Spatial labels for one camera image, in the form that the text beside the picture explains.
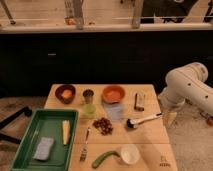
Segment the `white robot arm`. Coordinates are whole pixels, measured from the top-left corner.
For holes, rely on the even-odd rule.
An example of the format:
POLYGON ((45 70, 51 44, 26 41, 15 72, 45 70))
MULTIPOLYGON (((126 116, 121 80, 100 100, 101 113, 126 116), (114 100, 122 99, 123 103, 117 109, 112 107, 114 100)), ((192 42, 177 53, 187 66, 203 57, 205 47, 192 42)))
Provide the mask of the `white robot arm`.
POLYGON ((196 105, 202 114, 213 119, 213 88, 205 84, 206 66, 193 62, 172 69, 166 74, 166 87, 158 95, 162 106, 163 124, 169 127, 186 100, 196 105))

